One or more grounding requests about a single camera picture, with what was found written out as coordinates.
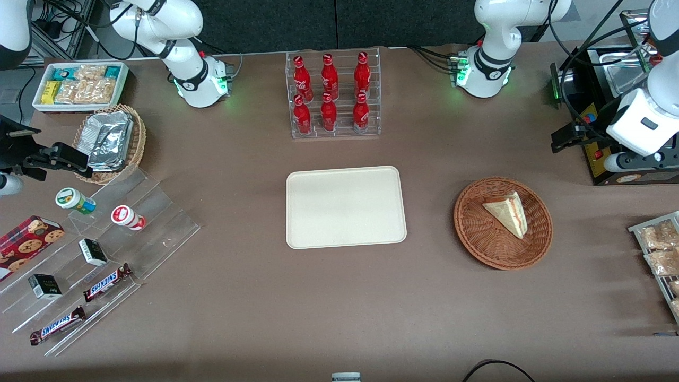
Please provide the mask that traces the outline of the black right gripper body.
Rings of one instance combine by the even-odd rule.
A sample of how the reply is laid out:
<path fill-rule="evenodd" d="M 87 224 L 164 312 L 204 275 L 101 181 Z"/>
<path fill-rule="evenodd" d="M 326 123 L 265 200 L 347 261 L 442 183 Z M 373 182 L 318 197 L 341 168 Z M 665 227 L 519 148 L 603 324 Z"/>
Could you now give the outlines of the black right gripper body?
<path fill-rule="evenodd" d="M 32 136 L 41 131 L 1 115 L 2 172 L 11 173 L 14 166 L 21 165 L 27 158 L 40 153 L 41 145 Z"/>

